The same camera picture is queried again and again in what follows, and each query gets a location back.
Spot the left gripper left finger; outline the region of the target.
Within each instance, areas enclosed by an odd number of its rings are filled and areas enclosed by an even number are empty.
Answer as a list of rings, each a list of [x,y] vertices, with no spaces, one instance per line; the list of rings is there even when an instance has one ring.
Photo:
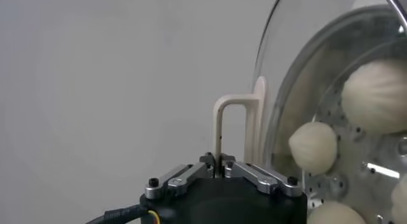
[[[181,164],[158,178],[150,178],[144,189],[144,196],[149,200],[161,199],[167,190],[172,190],[175,196],[188,191],[188,187],[198,178],[213,178],[215,158],[207,152],[199,158],[196,164]]]

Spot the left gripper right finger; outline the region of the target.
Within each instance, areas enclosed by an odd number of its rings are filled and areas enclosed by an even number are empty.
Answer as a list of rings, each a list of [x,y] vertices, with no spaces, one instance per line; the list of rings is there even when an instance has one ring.
[[[276,171],[266,170],[255,164],[237,162],[234,156],[222,153],[221,165],[224,177],[244,178],[261,193],[272,195],[279,190],[288,197],[300,197],[303,193],[297,178],[285,177]]]

